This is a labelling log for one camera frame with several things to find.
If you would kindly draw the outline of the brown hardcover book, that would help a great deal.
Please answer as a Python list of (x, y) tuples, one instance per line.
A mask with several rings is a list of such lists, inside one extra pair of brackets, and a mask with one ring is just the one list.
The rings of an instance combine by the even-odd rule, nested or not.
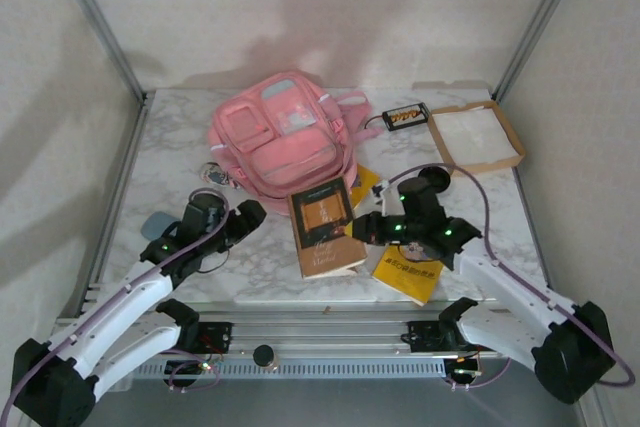
[(292, 194), (288, 199), (301, 276), (350, 276), (366, 258), (365, 244), (346, 234), (354, 220), (342, 177)]

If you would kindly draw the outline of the yellow book with crouching boy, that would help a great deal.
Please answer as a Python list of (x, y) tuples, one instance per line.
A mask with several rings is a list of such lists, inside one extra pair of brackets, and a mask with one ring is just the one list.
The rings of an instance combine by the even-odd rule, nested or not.
[(372, 187), (380, 181), (377, 173), (361, 164), (357, 165), (356, 178), (351, 186), (350, 201), (354, 209), (367, 197)]

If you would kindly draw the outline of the patterned pencil pouch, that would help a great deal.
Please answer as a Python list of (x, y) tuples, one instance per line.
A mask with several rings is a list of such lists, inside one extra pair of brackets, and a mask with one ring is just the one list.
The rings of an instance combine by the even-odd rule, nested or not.
[(201, 167), (200, 178), (208, 184), (221, 187), (229, 187), (234, 190), (242, 188), (229, 174), (216, 162), (207, 162)]

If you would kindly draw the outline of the pink backpack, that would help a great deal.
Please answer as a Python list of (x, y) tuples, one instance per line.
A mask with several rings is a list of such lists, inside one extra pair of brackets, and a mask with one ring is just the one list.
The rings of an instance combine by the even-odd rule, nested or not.
[(220, 104), (208, 142), (230, 181), (287, 215), (288, 197), (327, 179), (357, 177), (356, 146), (372, 106), (362, 91), (335, 97), (298, 71), (273, 75)]

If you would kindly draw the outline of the grey-blue oval object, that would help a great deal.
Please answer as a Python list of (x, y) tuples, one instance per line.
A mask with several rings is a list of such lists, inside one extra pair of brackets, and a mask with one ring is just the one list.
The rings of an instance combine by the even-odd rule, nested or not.
[(162, 211), (151, 214), (140, 228), (141, 235), (148, 241), (156, 240), (165, 235), (165, 231), (173, 232), (179, 219)]

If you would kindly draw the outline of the black round lid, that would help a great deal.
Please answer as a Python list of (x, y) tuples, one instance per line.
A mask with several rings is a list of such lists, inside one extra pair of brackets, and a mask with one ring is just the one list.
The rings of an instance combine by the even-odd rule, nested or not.
[(451, 184), (451, 176), (447, 170), (439, 166), (422, 168), (418, 177), (425, 180), (427, 185), (437, 194), (446, 191)]

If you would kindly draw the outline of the cardboard tray with white paper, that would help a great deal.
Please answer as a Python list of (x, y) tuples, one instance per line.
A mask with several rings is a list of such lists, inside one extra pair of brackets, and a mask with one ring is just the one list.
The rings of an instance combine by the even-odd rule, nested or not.
[(472, 174), (517, 167), (526, 155), (516, 131), (493, 100), (433, 110), (428, 128), (441, 159)]

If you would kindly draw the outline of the black round knob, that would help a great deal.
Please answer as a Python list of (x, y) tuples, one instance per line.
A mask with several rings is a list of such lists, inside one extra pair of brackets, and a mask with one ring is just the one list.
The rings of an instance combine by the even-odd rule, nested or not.
[(276, 371), (279, 367), (276, 352), (267, 344), (262, 344), (255, 348), (253, 351), (253, 360), (259, 368), (268, 372)]

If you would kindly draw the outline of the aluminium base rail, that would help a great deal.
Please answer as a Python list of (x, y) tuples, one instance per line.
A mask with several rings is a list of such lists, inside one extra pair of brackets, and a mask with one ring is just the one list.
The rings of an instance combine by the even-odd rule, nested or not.
[(202, 322), (230, 322), (231, 341), (226, 354), (248, 353), (262, 344), (280, 357), (386, 357), (419, 355), (450, 358), (476, 351), (529, 362), (531, 351), (543, 344), (565, 315), (547, 304), (529, 304), (524, 311), (481, 302), (455, 322), (469, 351), (412, 352), (401, 340), (411, 321), (437, 321), (449, 305), (436, 302), (420, 308), (408, 303), (266, 303), (185, 304)]

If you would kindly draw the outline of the aluminium frame post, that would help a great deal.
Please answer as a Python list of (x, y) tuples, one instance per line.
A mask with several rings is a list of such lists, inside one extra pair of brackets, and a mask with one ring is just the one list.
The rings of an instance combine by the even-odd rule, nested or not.
[(492, 93), (492, 99), (497, 103), (502, 104), (515, 86), (560, 2), (561, 0), (539, 1)]
[(111, 59), (116, 71), (139, 105), (146, 101), (147, 94), (139, 82), (134, 70), (120, 46), (109, 22), (107, 21), (97, 0), (76, 0), (86, 20), (91, 25), (98, 40)]

